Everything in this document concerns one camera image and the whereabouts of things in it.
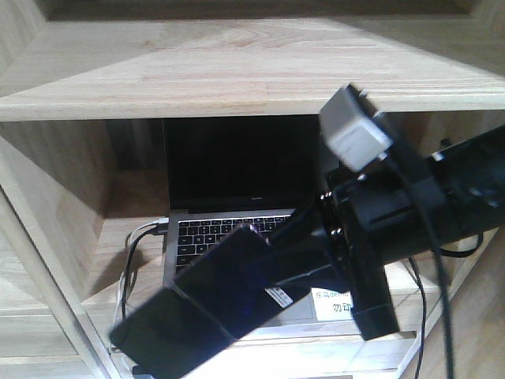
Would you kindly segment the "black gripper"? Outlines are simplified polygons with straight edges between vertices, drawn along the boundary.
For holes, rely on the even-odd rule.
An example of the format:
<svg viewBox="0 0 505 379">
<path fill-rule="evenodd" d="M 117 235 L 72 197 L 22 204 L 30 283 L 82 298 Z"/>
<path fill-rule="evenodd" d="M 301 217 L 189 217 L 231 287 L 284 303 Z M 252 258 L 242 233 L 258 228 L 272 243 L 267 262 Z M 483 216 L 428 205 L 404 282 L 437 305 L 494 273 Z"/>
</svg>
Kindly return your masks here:
<svg viewBox="0 0 505 379">
<path fill-rule="evenodd" d="M 416 153 L 389 152 L 360 173 L 339 166 L 325 179 L 320 199 L 297 208 L 269 234 L 272 283 L 350 292 L 364 340 L 398 332 L 384 267 L 431 250 L 441 287 L 447 287 L 437 224 L 452 219 L 447 197 Z"/>
</svg>

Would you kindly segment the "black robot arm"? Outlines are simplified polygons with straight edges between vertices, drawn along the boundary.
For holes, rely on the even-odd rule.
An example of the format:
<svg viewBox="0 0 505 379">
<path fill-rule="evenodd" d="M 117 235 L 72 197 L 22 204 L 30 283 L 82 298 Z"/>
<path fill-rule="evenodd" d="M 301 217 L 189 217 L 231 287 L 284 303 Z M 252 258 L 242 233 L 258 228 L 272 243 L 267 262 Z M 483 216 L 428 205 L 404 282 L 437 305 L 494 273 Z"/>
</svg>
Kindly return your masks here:
<svg viewBox="0 0 505 379">
<path fill-rule="evenodd" d="M 267 281 L 350 292 L 365 340 L 399 330 L 385 266 L 504 223 L 504 130 L 427 158 L 406 141 L 361 174 L 339 168 L 329 192 L 272 234 Z"/>
</svg>

